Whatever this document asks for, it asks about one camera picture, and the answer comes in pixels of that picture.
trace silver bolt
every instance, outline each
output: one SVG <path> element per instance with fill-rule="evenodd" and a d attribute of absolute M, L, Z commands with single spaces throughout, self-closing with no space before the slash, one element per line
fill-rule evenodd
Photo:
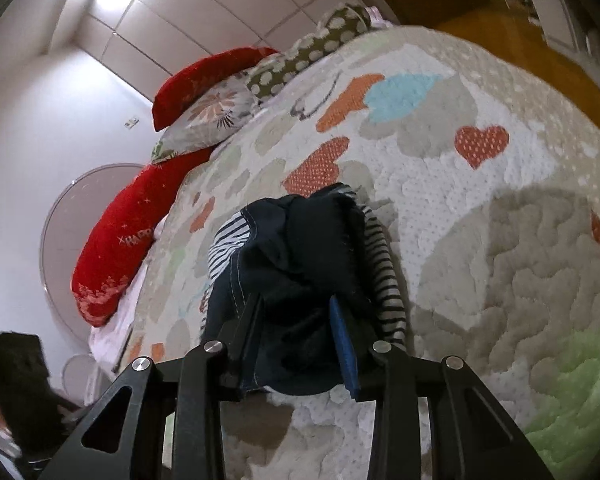
<path fill-rule="evenodd" d="M 445 360 L 445 364 L 452 370 L 459 370 L 464 366 L 464 361 L 455 355 L 449 356 Z"/>
<path fill-rule="evenodd" d="M 379 354 L 386 354 L 391 350 L 391 343 L 387 341 L 376 341 L 372 348 Z"/>
<path fill-rule="evenodd" d="M 136 372 L 141 372 L 142 370 L 146 370 L 150 364 L 151 359 L 149 359 L 148 357 L 139 357 L 133 362 L 131 366 Z"/>
<path fill-rule="evenodd" d="M 216 354 L 222 350 L 222 342 L 221 341 L 207 341 L 205 343 L 205 352 L 209 354 Z"/>

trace wooden floor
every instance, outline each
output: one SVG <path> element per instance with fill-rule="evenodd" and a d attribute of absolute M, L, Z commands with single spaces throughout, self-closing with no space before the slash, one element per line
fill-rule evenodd
<path fill-rule="evenodd" d="M 600 90 L 595 83 L 579 66 L 550 49 L 539 27 L 510 12 L 504 2 L 486 0 L 483 6 L 435 28 L 477 43 L 545 80 L 600 128 Z"/>

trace black device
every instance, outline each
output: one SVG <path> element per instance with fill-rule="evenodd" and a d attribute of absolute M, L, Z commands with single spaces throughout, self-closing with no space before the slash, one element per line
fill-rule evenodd
<path fill-rule="evenodd" d="M 164 421 L 175 411 L 173 480 L 224 480 L 219 402 L 240 401 L 258 343 L 259 296 L 217 340 L 181 359 L 133 361 L 59 449 L 40 480 L 157 480 Z M 418 397 L 429 402 L 435 480 L 550 480 L 514 421 L 459 357 L 432 362 L 382 341 L 337 298 L 334 342 L 344 383 L 376 401 L 369 480 L 420 480 Z"/>

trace green polka dot pillow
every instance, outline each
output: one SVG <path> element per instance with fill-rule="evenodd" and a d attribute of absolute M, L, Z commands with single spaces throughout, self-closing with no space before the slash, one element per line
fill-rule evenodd
<path fill-rule="evenodd" d="M 371 19 L 364 7 L 340 5 L 325 14 L 315 32 L 300 38 L 288 51 L 266 57 L 250 69 L 247 86 L 258 99 L 267 101 L 302 70 L 370 29 Z"/>

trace patterned bedspread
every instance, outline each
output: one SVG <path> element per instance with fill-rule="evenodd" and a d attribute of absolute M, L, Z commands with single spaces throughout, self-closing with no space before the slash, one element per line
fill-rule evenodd
<path fill-rule="evenodd" d="M 600 131 L 534 76 L 423 28 L 347 44 L 187 176 L 125 362 L 197 344 L 207 251 L 239 208 L 337 181 L 386 227 L 410 351 L 464 358 L 556 478 L 577 478 L 600 448 Z M 341 386 L 223 410 L 228 478 L 366 478 L 373 403 Z M 424 405 L 421 421 L 426 478 Z"/>

